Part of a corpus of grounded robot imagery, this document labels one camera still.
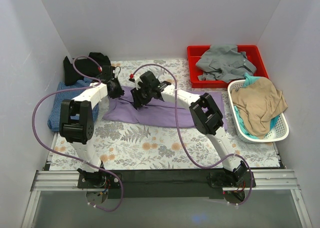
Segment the purple polo shirt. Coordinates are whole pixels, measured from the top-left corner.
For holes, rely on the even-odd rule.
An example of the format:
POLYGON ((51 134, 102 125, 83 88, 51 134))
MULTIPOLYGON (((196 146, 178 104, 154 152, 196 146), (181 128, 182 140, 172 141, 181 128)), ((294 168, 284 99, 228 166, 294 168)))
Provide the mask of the purple polo shirt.
MULTIPOLYGON (((135 109, 132 105, 133 98, 131 95, 132 87, 124 86, 124 95, 109 99, 109 110, 102 117, 107 121, 118 121, 129 124, 142 124, 154 127, 176 128, 175 105, 171 102, 156 100, 153 104, 135 109)), ((225 116, 225 107, 221 92, 209 93, 223 116, 225 116)), ((177 108, 178 124, 180 128, 194 128, 194 122, 189 110, 182 107, 177 108)))

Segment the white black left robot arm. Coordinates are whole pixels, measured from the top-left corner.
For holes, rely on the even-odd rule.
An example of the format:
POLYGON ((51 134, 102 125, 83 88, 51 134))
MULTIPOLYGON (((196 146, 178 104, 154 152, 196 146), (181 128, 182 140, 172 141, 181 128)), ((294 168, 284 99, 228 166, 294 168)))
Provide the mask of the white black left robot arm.
POLYGON ((77 171, 82 181, 90 187, 107 189, 110 186, 109 176, 88 164, 103 168, 93 145, 94 134, 93 108, 105 97, 119 98, 124 94, 114 66, 103 66, 97 81, 76 97, 63 100, 60 108, 59 133, 75 149, 78 157, 84 161, 77 171))

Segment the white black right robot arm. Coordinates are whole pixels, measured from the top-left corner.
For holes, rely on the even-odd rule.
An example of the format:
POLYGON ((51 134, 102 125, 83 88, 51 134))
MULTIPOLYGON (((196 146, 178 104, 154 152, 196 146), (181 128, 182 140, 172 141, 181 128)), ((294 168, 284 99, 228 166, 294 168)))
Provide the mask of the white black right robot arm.
POLYGON ((130 74, 129 80, 135 84, 131 94, 133 106, 136 109, 145 106, 152 99, 174 104, 174 117, 178 137, 187 157, 196 167, 211 169, 221 163, 229 185, 236 187, 245 183, 245 175, 249 169, 248 164, 239 155, 232 154, 232 146, 224 129, 222 112, 209 93, 196 95, 178 89, 177 83, 160 82, 151 71, 143 73, 137 79, 134 78, 134 74, 130 74), (220 161, 213 165, 203 166, 193 160, 181 136, 178 107, 189 111, 195 128, 211 141, 220 157, 220 161))

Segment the black folded shirt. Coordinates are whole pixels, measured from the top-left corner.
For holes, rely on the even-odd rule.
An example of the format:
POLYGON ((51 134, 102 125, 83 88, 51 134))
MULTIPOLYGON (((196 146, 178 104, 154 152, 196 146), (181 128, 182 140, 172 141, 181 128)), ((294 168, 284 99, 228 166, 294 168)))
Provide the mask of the black folded shirt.
MULTIPOLYGON (((102 53, 90 52, 88 56, 94 59, 101 67, 111 65, 111 61, 108 56, 105 56, 102 53)), ((76 60, 75 66, 81 73, 89 77, 97 77, 100 74, 98 66, 88 58, 76 60)), ((84 79, 83 76, 74 70, 73 65, 69 61, 68 57, 65 57, 63 61, 63 68, 64 83, 66 86, 74 85, 78 80, 84 79)))

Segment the floral patterned table mat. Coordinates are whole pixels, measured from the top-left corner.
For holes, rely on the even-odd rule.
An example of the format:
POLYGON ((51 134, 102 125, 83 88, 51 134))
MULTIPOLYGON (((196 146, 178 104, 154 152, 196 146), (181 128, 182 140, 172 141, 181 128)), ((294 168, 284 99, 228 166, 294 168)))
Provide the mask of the floral patterned table mat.
MULTIPOLYGON (((113 61, 122 86, 130 86, 131 73, 152 71, 160 80, 177 83, 180 89, 192 89, 188 62, 184 59, 113 61)), ((232 118, 228 92, 221 89, 227 137, 234 153, 246 159, 252 168, 278 168, 280 159, 273 143, 246 143, 240 140, 232 118)), ((103 120, 108 99, 99 104, 92 137, 95 150, 108 170, 185 169, 198 165, 219 167, 219 156, 211 142, 194 128, 158 128, 140 124, 103 120)))

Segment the blue checked folded shirt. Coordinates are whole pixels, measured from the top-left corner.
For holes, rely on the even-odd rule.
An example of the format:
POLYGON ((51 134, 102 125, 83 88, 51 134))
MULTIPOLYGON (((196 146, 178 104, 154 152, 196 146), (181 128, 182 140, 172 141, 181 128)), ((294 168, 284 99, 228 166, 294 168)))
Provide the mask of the blue checked folded shirt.
POLYGON ((57 91, 66 90, 66 92, 61 92, 55 95, 53 108, 47 121, 47 125, 52 132, 59 132, 62 101, 65 99, 71 100, 84 91, 71 91, 71 89, 88 87, 91 84, 91 81, 91 79, 84 78, 83 80, 77 80, 75 84, 70 86, 67 86, 64 82, 59 82, 57 91))

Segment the grey shirt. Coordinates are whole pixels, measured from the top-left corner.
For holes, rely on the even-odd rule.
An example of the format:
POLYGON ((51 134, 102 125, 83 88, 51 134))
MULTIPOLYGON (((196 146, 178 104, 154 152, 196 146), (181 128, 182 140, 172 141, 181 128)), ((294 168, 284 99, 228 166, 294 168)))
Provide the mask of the grey shirt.
POLYGON ((196 67, 203 71, 201 81, 223 81, 244 79, 253 76, 256 66, 248 60, 246 52, 238 51, 237 45, 212 45, 197 61, 196 67))

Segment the teal shirt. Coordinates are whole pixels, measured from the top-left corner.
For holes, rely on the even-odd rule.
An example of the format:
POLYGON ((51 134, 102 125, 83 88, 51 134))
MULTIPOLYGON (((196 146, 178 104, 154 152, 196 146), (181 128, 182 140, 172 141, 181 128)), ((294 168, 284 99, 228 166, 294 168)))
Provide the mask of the teal shirt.
MULTIPOLYGON (((256 82, 259 78, 261 77, 256 77, 256 76, 250 76, 248 73, 245 73, 244 75, 245 77, 245 82, 243 83, 242 87, 245 88, 251 84, 253 84, 254 82, 256 82)), ((243 119, 240 117, 240 113, 239 113, 239 110, 237 108, 237 106, 234 106, 233 107, 234 110, 235 110, 235 113, 236 113, 236 119, 239 123, 239 126, 240 126, 240 129, 241 131, 243 132, 243 134, 249 138, 252 138, 252 139, 259 139, 258 137, 252 135, 251 133, 249 133, 247 131, 247 129, 245 128, 245 124, 244 124, 244 121, 243 119)), ((279 119, 280 115, 276 116, 275 118, 273 118, 271 121, 270 121, 270 129, 273 129, 279 119)))

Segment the beige shirt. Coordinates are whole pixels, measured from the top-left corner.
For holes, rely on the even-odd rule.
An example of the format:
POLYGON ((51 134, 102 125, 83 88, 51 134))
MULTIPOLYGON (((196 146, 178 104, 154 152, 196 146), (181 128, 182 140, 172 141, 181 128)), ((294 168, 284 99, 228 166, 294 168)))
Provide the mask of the beige shirt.
POLYGON ((270 132, 271 120, 288 108, 282 91, 265 77, 245 88, 232 90, 231 98, 247 131, 259 139, 270 132))

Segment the red plastic bin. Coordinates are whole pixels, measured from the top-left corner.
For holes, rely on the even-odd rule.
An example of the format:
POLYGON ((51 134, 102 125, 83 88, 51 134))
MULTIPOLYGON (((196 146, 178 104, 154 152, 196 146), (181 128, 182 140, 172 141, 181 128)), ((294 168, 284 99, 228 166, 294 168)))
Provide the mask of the red plastic bin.
MULTIPOLYGON (((264 66, 259 49, 255 45, 238 45, 238 51, 246 52, 247 59, 256 67, 254 76, 269 78, 264 66)), ((196 66, 201 56, 210 48, 210 46, 188 46, 187 60, 189 67, 189 80, 192 88, 227 88, 229 83, 223 81, 201 81, 198 76, 203 71, 196 66)))

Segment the white perforated laundry basket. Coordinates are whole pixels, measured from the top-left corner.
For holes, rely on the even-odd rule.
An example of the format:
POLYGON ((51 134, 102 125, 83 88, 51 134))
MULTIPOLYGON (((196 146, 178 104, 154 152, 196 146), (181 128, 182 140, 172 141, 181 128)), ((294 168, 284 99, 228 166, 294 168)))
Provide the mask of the white perforated laundry basket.
POLYGON ((289 126, 288 126, 288 123, 287 123, 287 120, 285 118, 284 113, 281 113, 279 115, 279 118, 278 118, 275 126, 270 130, 270 132, 263 139, 252 139, 252 138, 248 137, 247 135, 245 135, 241 131, 241 127, 239 125, 239 122, 238 122, 238 119, 236 116, 236 112, 234 109, 234 103, 232 101, 231 91, 232 90, 237 91, 239 88, 241 88, 243 86, 244 82, 245 82, 245 80, 235 80, 235 81, 230 82, 227 87, 227 93, 228 93, 231 114, 232 114, 232 118, 233 118, 233 122, 235 125, 237 135, 240 138, 240 140, 242 140, 243 142, 246 142, 246 143, 268 143, 268 142, 278 142, 278 141, 282 141, 282 140, 286 139, 289 135, 289 126))

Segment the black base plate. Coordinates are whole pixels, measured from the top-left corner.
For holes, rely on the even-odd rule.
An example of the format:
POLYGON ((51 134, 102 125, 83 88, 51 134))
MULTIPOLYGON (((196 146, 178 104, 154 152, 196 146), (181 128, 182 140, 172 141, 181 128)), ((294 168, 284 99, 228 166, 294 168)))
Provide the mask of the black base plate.
MULTIPOLYGON (((160 169, 160 170, 113 170, 107 173, 110 186, 110 199, 119 198, 173 198, 173 197, 208 197, 222 199, 223 189, 238 191, 240 200, 244 191, 255 187, 253 175, 247 173, 244 184, 232 186, 227 183, 224 169, 160 169)), ((104 190, 90 187, 82 181, 78 172, 79 189, 104 190)))

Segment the aluminium front rail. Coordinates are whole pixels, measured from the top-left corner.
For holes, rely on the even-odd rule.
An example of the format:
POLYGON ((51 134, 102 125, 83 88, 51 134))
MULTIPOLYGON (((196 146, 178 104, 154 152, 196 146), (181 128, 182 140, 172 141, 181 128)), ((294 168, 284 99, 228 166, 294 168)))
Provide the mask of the aluminium front rail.
POLYGON ((255 169, 254 183, 215 170, 118 170, 106 182, 38 171, 23 227, 312 227, 290 169, 255 169))

